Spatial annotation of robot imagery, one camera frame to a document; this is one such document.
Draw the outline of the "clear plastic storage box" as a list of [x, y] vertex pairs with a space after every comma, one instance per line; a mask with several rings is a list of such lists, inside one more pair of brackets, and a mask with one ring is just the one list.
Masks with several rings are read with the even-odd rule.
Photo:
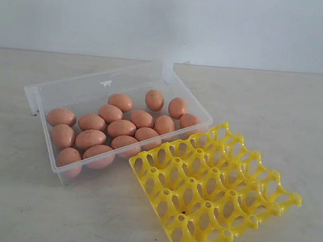
[[[157, 119], [161, 115], [169, 115], [169, 103], [173, 98], [180, 97], [186, 100], [188, 112], [196, 115], [201, 121], [198, 125], [181, 129], [179, 121], [174, 120], [175, 131], [137, 143], [135, 144], [137, 149], [142, 149], [141, 146], [156, 140], [161, 140], [164, 143], [177, 139], [186, 139], [185, 132], [195, 128], [205, 131], [213, 122], [209, 112], [205, 110], [177, 74], [170, 69], [166, 69], [159, 62], [149, 62], [81, 76], [66, 77], [65, 79], [29, 85], [24, 89], [33, 114], [41, 119], [50, 165], [62, 184], [71, 183], [91, 175], [95, 170], [94, 166], [99, 161], [110, 159], [113, 162], [126, 162], [127, 159], [124, 156], [126, 148], [116, 149], [80, 162], [58, 167], [57, 157], [60, 149], [56, 147], [52, 140], [51, 132], [53, 127], [47, 122], [48, 113], [54, 109], [69, 109], [76, 114], [76, 118], [86, 114], [97, 114], [100, 107], [108, 103], [110, 95], [121, 93], [129, 96], [133, 101], [133, 109], [123, 114], [124, 119], [130, 120], [130, 115], [135, 110], [144, 110]], [[151, 111], [146, 106], [146, 93], [152, 89], [160, 91], [165, 101], [163, 108], [158, 112]], [[73, 178], [66, 175], [67, 170], [79, 165], [82, 165], [79, 175]]]

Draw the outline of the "yellow plastic egg tray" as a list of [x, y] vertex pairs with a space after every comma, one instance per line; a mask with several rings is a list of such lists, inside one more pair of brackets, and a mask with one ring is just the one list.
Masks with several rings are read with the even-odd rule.
[[226, 122], [140, 152], [129, 163], [170, 242], [234, 242], [302, 204]]

